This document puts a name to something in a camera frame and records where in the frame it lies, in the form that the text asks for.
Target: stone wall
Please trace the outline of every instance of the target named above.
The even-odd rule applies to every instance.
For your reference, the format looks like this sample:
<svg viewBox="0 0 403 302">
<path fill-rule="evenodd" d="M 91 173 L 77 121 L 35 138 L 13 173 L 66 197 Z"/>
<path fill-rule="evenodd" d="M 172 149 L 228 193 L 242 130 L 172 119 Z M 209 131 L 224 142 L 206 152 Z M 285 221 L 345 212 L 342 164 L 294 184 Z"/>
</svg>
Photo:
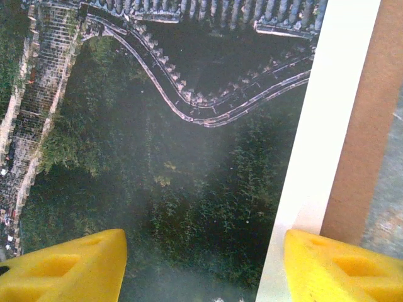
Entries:
<svg viewBox="0 0 403 302">
<path fill-rule="evenodd" d="M 3 160 L 9 143 L 13 141 L 15 145 L 14 166 L 0 178 L 0 204 L 15 212 L 9 234 L 14 237 L 16 255 L 21 252 L 19 218 L 38 172 L 40 146 L 52 128 L 52 118 L 64 96 L 81 44 L 74 6 L 37 4 L 30 7 L 29 17 L 32 35 L 26 46 L 29 55 L 21 64 L 24 87 L 11 97 L 14 120 L 0 134 L 10 137 L 12 133 L 2 152 Z M 29 84 L 33 70 L 35 79 Z"/>
</svg>

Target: yellow foam block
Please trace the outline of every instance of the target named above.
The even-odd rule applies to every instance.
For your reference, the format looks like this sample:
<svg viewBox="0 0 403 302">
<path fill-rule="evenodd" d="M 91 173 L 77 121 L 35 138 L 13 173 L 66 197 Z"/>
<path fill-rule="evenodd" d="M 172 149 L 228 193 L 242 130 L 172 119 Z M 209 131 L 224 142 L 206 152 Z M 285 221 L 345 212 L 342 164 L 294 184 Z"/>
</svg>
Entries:
<svg viewBox="0 0 403 302">
<path fill-rule="evenodd" d="M 294 302 L 403 301 L 403 260 L 300 230 L 284 248 Z"/>
<path fill-rule="evenodd" d="M 120 229 L 37 250 L 0 262 L 0 301 L 118 301 L 126 262 Z"/>
</svg>

